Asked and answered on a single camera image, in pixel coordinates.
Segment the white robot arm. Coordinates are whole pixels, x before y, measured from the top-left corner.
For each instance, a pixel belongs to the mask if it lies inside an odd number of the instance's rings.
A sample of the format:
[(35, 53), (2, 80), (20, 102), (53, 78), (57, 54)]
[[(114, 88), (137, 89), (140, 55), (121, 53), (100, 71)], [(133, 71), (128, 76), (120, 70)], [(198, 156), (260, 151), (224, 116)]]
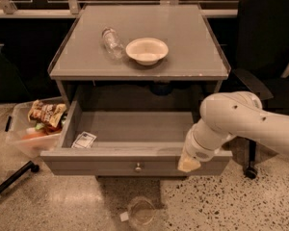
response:
[(186, 135), (177, 169), (191, 172), (211, 161), (223, 144), (242, 137), (289, 158), (289, 115), (267, 112), (252, 92), (219, 92), (200, 105), (200, 119)]

